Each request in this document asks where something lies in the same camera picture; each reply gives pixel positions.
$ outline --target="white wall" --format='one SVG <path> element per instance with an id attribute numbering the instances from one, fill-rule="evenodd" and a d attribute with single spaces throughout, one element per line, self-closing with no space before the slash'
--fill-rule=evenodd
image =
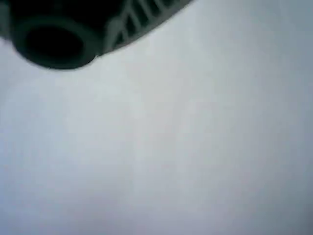
<path id="1" fill-rule="evenodd" d="M 1 46 L 1 234 L 312 234 L 312 7 L 196 0 L 73 72 Z"/>

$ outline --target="dark object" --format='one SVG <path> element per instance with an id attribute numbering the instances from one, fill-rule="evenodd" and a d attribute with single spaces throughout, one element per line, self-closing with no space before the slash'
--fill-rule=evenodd
<path id="1" fill-rule="evenodd" d="M 82 67 L 149 33 L 192 0 L 0 0 L 0 37 L 51 69 Z"/>

